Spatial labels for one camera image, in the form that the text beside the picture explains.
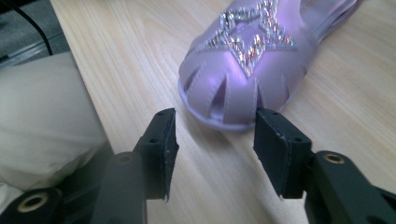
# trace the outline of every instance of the white fabric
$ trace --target white fabric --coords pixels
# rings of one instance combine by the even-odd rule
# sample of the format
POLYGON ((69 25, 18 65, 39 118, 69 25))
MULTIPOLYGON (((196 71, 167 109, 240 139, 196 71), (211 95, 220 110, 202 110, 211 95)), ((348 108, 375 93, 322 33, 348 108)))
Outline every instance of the white fabric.
POLYGON ((3 202, 14 188, 58 184, 106 141, 71 53, 0 70, 3 202))

